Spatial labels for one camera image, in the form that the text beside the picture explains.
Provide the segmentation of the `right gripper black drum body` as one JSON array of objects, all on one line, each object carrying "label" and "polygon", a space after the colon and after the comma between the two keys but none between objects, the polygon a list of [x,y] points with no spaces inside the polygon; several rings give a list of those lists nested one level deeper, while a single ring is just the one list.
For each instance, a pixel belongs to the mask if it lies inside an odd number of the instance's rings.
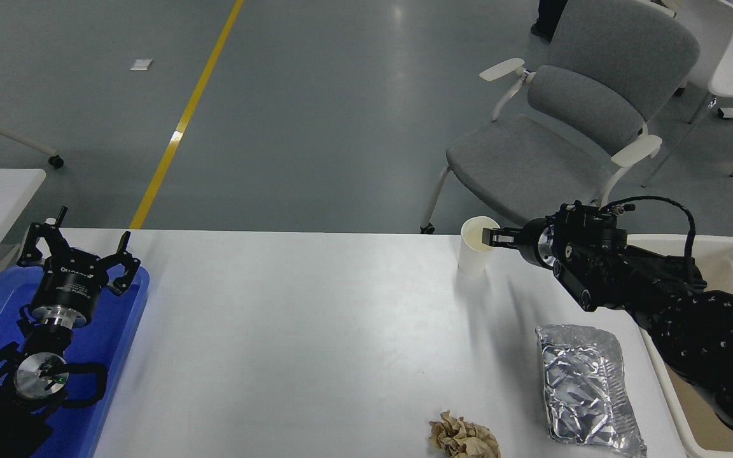
[{"label": "right gripper black drum body", "polygon": [[546,218],[532,219],[518,233],[518,252],[532,265],[553,267],[552,236]]}]

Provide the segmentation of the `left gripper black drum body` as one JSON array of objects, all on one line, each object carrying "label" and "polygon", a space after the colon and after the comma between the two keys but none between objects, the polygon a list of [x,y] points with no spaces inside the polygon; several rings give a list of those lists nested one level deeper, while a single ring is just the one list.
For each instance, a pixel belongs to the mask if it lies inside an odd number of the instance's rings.
[{"label": "left gripper black drum body", "polygon": [[49,257],[30,302],[30,314],[42,316],[53,307],[61,307],[79,316],[92,316],[108,279],[108,267],[96,255],[74,251]]}]

